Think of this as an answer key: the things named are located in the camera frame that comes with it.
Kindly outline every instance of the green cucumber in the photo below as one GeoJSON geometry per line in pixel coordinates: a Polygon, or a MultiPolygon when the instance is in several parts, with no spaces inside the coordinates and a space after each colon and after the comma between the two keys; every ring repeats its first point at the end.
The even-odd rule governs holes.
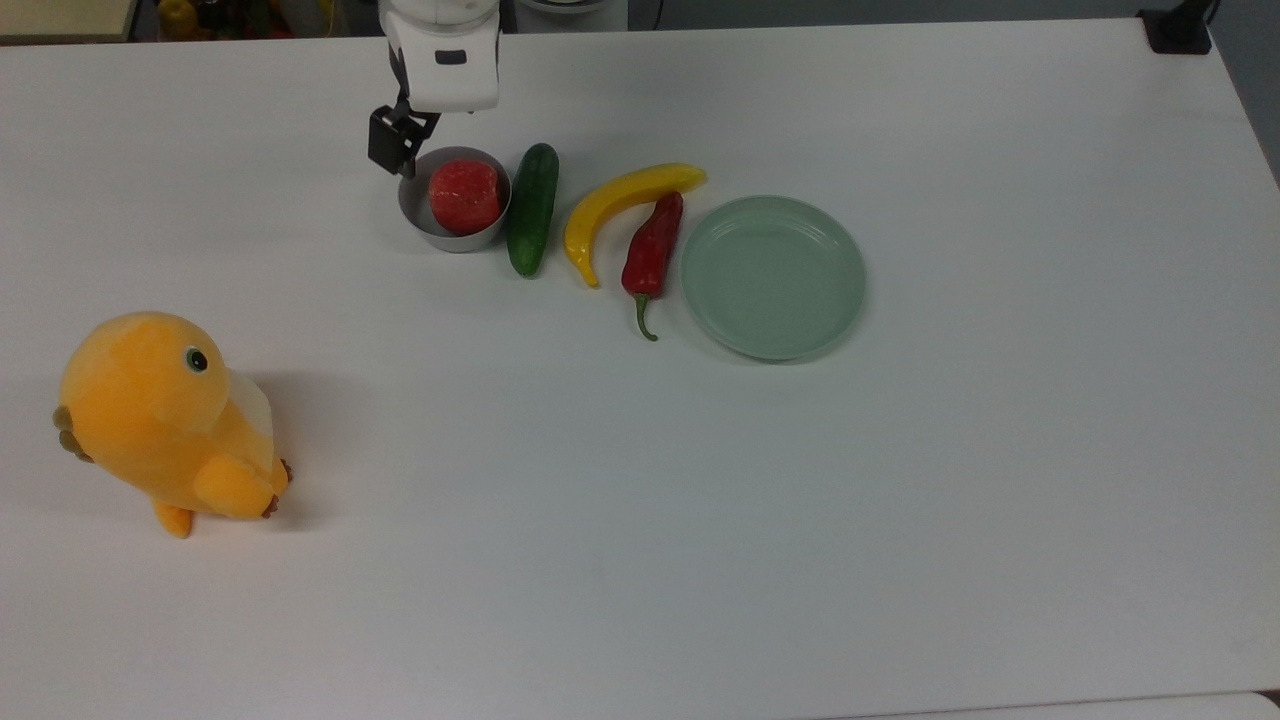
{"type": "Polygon", "coordinates": [[[554,147],[539,142],[525,151],[507,210],[507,254],[511,266],[526,278],[534,277],[543,264],[558,182],[559,156],[554,147]]]}

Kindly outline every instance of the banana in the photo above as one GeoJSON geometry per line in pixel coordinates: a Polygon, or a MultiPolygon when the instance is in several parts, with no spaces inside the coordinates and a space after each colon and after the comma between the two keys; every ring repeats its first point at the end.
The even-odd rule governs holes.
{"type": "Polygon", "coordinates": [[[689,192],[704,182],[705,170],[684,163],[653,165],[611,179],[573,208],[564,227],[564,255],[582,273],[586,284],[600,287],[591,269],[591,246],[600,225],[627,208],[654,202],[668,192],[689,192]]]}

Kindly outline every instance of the green plate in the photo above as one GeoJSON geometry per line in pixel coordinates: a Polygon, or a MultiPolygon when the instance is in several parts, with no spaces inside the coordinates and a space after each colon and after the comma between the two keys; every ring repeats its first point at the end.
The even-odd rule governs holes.
{"type": "Polygon", "coordinates": [[[832,347],[863,306],[867,268],[854,238],[822,210],[777,196],[721,205],[680,255],[698,324],[760,360],[832,347]]]}

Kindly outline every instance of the black mount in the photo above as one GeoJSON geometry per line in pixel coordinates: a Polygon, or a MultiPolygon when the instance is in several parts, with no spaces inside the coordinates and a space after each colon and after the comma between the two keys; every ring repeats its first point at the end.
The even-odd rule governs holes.
{"type": "Polygon", "coordinates": [[[381,165],[388,173],[413,177],[417,150],[422,141],[435,132],[439,113],[416,113],[408,106],[408,78],[404,74],[404,60],[393,54],[392,72],[399,82],[401,91],[396,106],[383,105],[369,115],[369,159],[381,165]]]}
{"type": "Polygon", "coordinates": [[[1208,55],[1213,42],[1208,38],[1204,13],[1213,0],[1185,0],[1172,10],[1139,10],[1147,42],[1161,55],[1208,55]]]}

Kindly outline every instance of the stuffed toy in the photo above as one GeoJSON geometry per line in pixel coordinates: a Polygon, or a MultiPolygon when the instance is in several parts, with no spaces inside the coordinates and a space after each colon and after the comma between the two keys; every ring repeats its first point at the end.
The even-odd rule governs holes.
{"type": "Polygon", "coordinates": [[[61,446],[147,493],[179,538],[192,512],[269,518],[293,479],[275,455],[266,396],[175,315],[99,325],[67,363],[58,401],[61,446]]]}

